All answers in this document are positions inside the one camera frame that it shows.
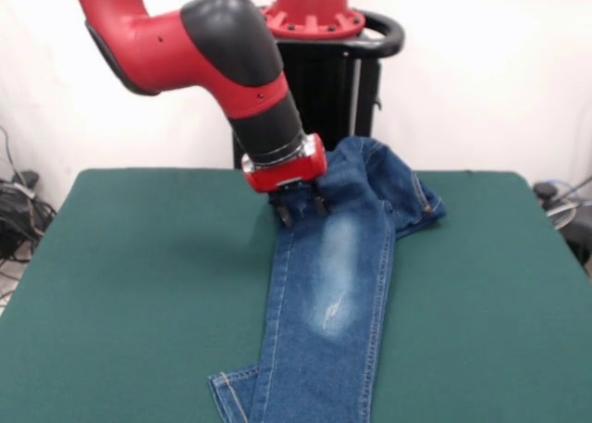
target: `jeans leg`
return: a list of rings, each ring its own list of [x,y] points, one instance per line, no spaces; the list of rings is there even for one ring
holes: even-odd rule
[[[227,423],[370,419],[395,236],[443,210],[379,143],[347,141],[332,157],[329,218],[307,196],[287,200],[297,220],[278,234],[258,370],[210,379]]]
[[[259,366],[209,378],[218,413],[225,423],[248,423]]]

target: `green tabletop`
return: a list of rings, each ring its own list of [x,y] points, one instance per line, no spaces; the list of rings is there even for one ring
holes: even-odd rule
[[[592,288],[524,180],[427,172],[399,242],[380,423],[592,421]],[[232,170],[80,174],[0,317],[0,420],[218,422],[207,376],[256,361],[272,213]]]

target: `red robot arm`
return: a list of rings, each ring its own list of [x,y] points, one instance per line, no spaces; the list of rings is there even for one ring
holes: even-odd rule
[[[326,171],[320,141],[313,156],[302,152],[310,139],[276,42],[251,0],[193,0],[159,16],[148,15],[142,0],[80,4],[92,38],[130,91],[157,95],[198,85],[214,96],[248,156],[247,179],[255,190],[269,192]],[[302,165],[284,165],[293,160]],[[259,168],[266,170],[265,187],[256,185]]]

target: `cable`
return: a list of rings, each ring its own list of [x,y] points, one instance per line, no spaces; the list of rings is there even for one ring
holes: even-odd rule
[[[8,305],[8,301],[10,301],[10,300],[8,299],[8,297],[9,297],[10,295],[12,295],[12,294],[13,294],[14,292],[16,292],[16,291],[17,291],[17,290],[16,290],[16,289],[14,289],[14,290],[12,290],[12,291],[8,291],[8,292],[6,292],[6,293],[3,293],[3,294],[0,296],[0,301],[4,300],[4,299],[6,298],[6,303],[5,303],[5,304],[3,304],[3,305],[0,305],[0,307],[6,307],[6,306]]]
[[[562,200],[564,200],[565,198],[567,198],[570,194],[577,192],[578,190],[580,190],[581,188],[587,186],[590,182],[592,182],[592,175],[589,178],[586,178],[584,180],[584,182],[579,183],[578,185],[576,185],[575,187],[573,187],[569,192],[566,192],[564,194],[562,194],[559,198],[554,199],[553,201],[555,203],[558,203]]]
[[[569,226],[572,223],[572,221],[574,220],[575,215],[577,215],[577,207],[572,208],[572,211],[570,212],[569,217],[567,217],[563,221],[559,221],[558,223],[555,224],[555,230],[561,230],[564,227]]]
[[[559,215],[560,213],[567,212],[569,210],[575,210],[580,207],[590,207],[590,206],[592,206],[592,201],[584,201],[581,203],[568,203],[568,204],[564,204],[564,205],[561,205],[559,207],[555,207],[555,208],[547,211],[547,216],[549,218],[553,218],[553,217],[556,217],[557,215]]]
[[[0,125],[0,131],[2,132],[2,134],[4,134],[4,146],[5,146],[5,150],[6,150],[6,157],[8,158],[8,163],[10,164],[10,167],[12,167],[13,171],[15,172],[15,174],[18,175],[18,177],[20,178],[20,181],[25,183],[25,180],[22,178],[22,175],[19,175],[16,170],[15,170],[15,162],[12,160],[12,155],[10,154],[10,145],[9,145],[9,140],[8,140],[8,133],[6,132],[6,129]]]
[[[13,281],[20,281],[20,278],[13,277],[12,275],[8,275],[7,273],[4,273],[2,271],[0,271],[0,277],[8,278],[9,280],[13,280]]]
[[[552,185],[561,185],[561,186],[565,187],[567,190],[571,190],[572,193],[575,193],[578,198],[581,198],[580,193],[577,190],[575,190],[573,185],[570,184],[566,180],[546,180],[545,182],[547,184],[552,184]]]

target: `blue jeans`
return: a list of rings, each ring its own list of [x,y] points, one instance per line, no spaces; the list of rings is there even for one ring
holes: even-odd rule
[[[259,363],[210,377],[227,423],[369,422],[396,239],[445,215],[384,144],[343,140],[319,185],[283,193]]]

